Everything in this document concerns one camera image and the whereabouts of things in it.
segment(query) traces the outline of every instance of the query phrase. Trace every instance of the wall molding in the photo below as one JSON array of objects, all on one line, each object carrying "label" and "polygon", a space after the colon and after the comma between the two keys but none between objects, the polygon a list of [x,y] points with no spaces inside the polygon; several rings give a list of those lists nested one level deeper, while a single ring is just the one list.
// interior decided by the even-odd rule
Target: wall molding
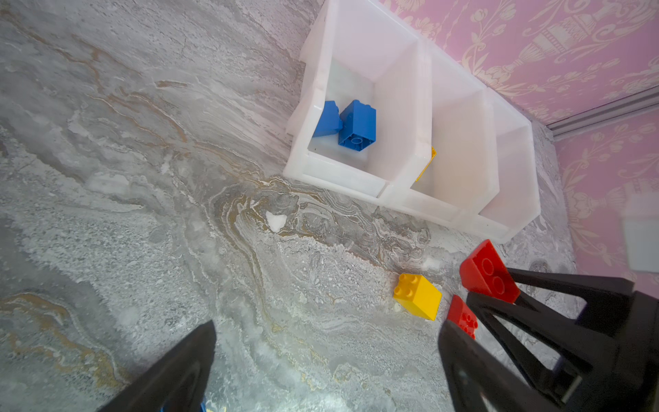
[{"label": "wall molding", "polygon": [[659,86],[550,123],[547,127],[554,134],[554,142],[557,142],[587,132],[594,127],[601,127],[656,108],[659,108]]}]

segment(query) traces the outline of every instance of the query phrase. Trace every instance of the white storage container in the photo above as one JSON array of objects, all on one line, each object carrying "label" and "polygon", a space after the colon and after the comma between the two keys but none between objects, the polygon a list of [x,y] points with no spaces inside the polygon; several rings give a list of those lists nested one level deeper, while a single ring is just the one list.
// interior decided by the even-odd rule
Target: white storage container
[{"label": "white storage container", "polygon": [[[301,60],[285,176],[493,241],[540,213],[529,121],[375,0],[326,0]],[[375,143],[312,138],[326,100],[355,99],[377,111]]]}]

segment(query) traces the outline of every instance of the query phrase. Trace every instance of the red block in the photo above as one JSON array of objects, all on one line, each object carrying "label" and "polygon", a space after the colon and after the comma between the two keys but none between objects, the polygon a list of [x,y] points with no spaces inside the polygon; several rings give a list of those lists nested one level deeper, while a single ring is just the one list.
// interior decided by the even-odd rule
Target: red block
[{"label": "red block", "polygon": [[481,243],[460,265],[462,286],[508,303],[514,303],[519,288],[505,268],[490,240]]},{"label": "red block", "polygon": [[476,336],[474,335],[474,331],[478,329],[476,315],[474,315],[474,312],[472,312],[465,302],[460,299],[460,296],[453,295],[447,319],[458,325],[460,329],[464,330],[472,339],[476,339]]}]

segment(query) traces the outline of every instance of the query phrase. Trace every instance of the pink wallpaper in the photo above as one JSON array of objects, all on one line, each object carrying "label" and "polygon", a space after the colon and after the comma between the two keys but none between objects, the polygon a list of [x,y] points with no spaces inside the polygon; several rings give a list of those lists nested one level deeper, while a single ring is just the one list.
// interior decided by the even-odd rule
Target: pink wallpaper
[{"label": "pink wallpaper", "polygon": [[658,0],[381,0],[545,124],[659,85]]},{"label": "pink wallpaper", "polygon": [[630,194],[659,191],[659,109],[556,142],[577,271],[623,276],[659,297],[659,274],[627,267],[619,212]]}]

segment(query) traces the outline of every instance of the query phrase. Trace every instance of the toy building block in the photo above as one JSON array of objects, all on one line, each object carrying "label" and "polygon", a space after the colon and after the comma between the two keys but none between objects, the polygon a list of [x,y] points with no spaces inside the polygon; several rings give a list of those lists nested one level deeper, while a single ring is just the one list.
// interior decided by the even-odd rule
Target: toy building block
[{"label": "toy building block", "polygon": [[467,290],[514,303],[520,294],[515,281],[492,246],[481,243],[460,265],[462,286]]},{"label": "toy building block", "polygon": [[398,279],[393,298],[411,314],[435,320],[442,292],[421,275],[402,274]]},{"label": "toy building block", "polygon": [[464,330],[472,339],[476,339],[476,336],[474,335],[474,331],[478,329],[476,315],[471,311],[467,304],[460,299],[460,296],[453,295],[451,307],[449,308],[449,316],[447,316],[446,319],[458,325],[460,329]]},{"label": "toy building block", "polygon": [[419,179],[421,179],[421,176],[423,176],[423,174],[426,173],[426,169],[428,169],[428,166],[430,166],[430,164],[432,163],[432,161],[433,161],[433,159],[435,158],[435,156],[437,156],[437,151],[435,151],[435,148],[432,147],[432,146],[431,146],[430,148],[432,149],[432,155],[430,156],[430,161],[428,162],[428,164],[426,165],[426,167],[424,167],[424,169],[423,169],[423,171],[421,172],[421,174],[416,178],[416,181],[417,181],[417,182],[418,182]]},{"label": "toy building block", "polygon": [[375,142],[376,110],[359,100],[353,100],[341,112],[343,129],[339,144],[358,152]]},{"label": "toy building block", "polygon": [[313,137],[330,136],[337,134],[343,128],[343,122],[339,116],[339,108],[333,100],[325,102],[323,113],[316,126]]}]

